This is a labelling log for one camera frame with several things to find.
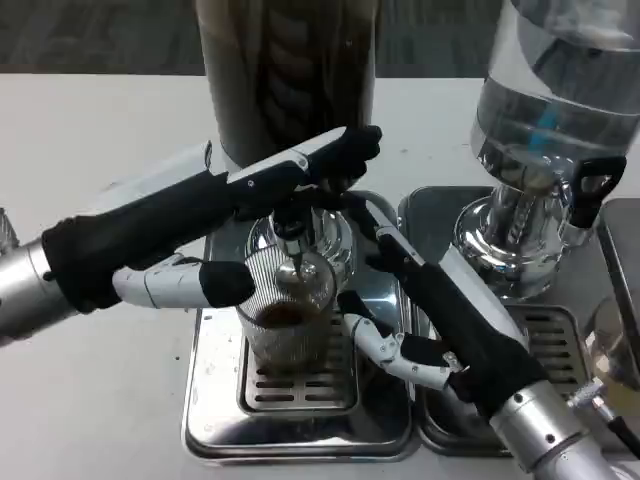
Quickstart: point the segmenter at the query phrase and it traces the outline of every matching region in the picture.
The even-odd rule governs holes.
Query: black handle
[[[620,183],[627,166],[626,157],[592,158],[578,164],[571,190],[573,201],[569,207],[569,223],[588,229],[596,221],[602,202]],[[585,190],[585,180],[606,177],[595,190]]]
[[[367,171],[366,161],[380,153],[380,127],[349,127],[337,140],[308,155],[310,183],[328,182],[333,191],[344,191],[349,181]]]

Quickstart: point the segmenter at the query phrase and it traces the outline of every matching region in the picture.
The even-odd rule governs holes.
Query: water
[[[570,175],[581,160],[626,155],[640,122],[640,42],[633,35],[640,21],[630,26],[618,12],[571,10],[580,2],[553,15],[542,2],[513,2],[526,17],[505,1],[478,105],[475,154],[551,176]]]

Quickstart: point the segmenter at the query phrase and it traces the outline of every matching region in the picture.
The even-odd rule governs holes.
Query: coffee
[[[370,122],[378,0],[197,0],[227,155],[240,167]]]
[[[304,306],[293,302],[278,302],[269,305],[255,319],[256,325],[263,328],[295,327],[303,322],[313,321],[319,311],[311,305]]]

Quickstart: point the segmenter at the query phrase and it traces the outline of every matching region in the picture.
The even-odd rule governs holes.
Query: silver metal arm
[[[491,427],[520,467],[544,480],[618,480],[588,430],[549,382],[512,396]]]

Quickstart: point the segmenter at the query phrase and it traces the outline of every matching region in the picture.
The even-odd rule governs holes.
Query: gray carpet
[[[0,0],[0,72],[201,75],[192,1]],[[500,0],[382,2],[379,77],[485,75]]]

